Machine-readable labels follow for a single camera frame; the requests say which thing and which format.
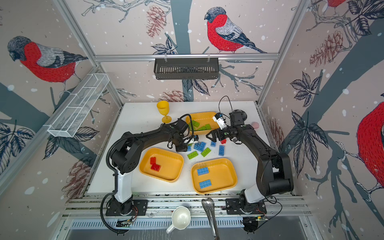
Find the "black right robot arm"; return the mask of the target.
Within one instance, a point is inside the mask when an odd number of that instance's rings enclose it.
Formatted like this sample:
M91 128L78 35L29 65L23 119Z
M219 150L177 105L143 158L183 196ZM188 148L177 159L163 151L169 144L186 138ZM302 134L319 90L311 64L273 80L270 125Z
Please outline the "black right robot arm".
M244 144L258 161L256 183L242 190L239 196L242 211L251 213L268 197L293 191L294 180L289 156L267 145L252 125L245 124L247 114L244 111L232 111L230 125L227 125L224 116L222 113L213 116L219 128L210 131L206 137L213 142L228 138L235 144Z

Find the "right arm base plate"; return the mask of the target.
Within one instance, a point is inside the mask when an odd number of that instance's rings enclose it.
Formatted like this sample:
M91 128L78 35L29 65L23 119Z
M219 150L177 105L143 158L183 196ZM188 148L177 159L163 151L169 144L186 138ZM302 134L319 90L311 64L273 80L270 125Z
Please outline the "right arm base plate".
M249 204L245 200L240 199L225 199L225 207L227 215L266 215L267 210L265 203L260 201L258 203Z

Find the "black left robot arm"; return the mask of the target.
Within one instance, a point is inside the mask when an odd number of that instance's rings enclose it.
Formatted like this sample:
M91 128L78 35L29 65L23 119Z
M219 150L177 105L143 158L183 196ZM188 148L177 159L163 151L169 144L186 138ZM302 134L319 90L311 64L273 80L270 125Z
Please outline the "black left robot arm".
M142 151L156 144L167 142L169 149L176 148L176 152L186 152L188 144L197 141L194 129L184 119L192 120L190 114L185 114L175 122L161 124L156 130L146 133L124 133L115 141L106 155L106 164L114 176L114 190L107 194L111 196L108 213L122 216L128 215L133 209L132 174L137 168Z

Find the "green lego brick long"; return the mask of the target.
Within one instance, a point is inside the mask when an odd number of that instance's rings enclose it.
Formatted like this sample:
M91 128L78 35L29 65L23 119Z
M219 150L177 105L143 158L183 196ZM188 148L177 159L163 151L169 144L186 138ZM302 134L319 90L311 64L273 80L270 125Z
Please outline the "green lego brick long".
M192 121L192 125L194 126L194 128L198 128L200 126L200 123L196 121Z

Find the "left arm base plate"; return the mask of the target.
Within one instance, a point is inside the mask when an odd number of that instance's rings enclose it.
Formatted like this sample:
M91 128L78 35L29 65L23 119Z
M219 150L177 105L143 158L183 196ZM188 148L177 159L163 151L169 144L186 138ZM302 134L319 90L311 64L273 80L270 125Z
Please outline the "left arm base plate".
M145 216L148 208L148 200L132 200L129 199L125 203L117 200L109 200L107 202L106 216Z

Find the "small red lego brick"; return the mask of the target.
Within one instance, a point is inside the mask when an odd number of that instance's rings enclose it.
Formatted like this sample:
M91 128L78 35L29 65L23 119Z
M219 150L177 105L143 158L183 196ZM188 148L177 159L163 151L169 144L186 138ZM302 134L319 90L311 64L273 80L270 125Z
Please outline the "small red lego brick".
M150 164L151 164L151 165L156 164L156 157L151 157L151 158L150 158Z

